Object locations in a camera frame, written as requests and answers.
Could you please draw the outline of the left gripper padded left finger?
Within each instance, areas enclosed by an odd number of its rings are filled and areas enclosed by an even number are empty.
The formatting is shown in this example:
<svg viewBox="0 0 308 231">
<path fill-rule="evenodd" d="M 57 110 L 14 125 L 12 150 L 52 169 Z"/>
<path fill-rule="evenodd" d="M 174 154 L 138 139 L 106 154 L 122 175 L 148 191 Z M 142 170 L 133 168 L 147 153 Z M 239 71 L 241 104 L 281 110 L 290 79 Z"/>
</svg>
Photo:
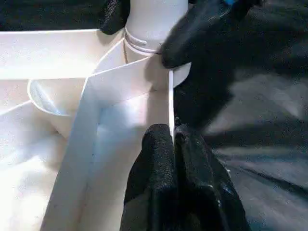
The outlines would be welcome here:
<svg viewBox="0 0 308 231">
<path fill-rule="evenodd" d="M 178 177 L 169 126 L 153 124 L 128 175 L 120 230 L 178 230 Z"/>
</svg>

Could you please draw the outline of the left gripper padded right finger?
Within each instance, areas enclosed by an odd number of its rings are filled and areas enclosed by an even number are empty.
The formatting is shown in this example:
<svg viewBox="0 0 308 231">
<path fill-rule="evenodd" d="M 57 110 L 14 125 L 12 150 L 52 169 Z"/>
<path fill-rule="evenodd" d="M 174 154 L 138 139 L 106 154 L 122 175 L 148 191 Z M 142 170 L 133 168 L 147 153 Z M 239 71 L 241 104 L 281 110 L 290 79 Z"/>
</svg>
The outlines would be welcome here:
<svg viewBox="0 0 308 231">
<path fill-rule="evenodd" d="M 249 231 L 230 175 L 200 132 L 175 130 L 181 225 L 185 231 Z"/>
</svg>

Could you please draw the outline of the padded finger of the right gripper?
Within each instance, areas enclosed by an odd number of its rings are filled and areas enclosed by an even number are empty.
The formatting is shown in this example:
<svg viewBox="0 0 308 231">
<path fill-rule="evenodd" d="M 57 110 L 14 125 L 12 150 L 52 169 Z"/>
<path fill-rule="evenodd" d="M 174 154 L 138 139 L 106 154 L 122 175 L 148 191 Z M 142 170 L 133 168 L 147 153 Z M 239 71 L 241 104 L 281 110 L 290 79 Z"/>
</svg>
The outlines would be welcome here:
<svg viewBox="0 0 308 231">
<path fill-rule="evenodd" d="M 230 28 L 252 6 L 251 0 L 197 0 L 162 44 L 162 65 L 171 69 L 191 62 L 201 53 L 211 32 Z"/>
<path fill-rule="evenodd" d="M 130 0 L 105 0 L 99 13 L 99 29 L 112 35 L 126 25 L 130 13 Z"/>
</svg>

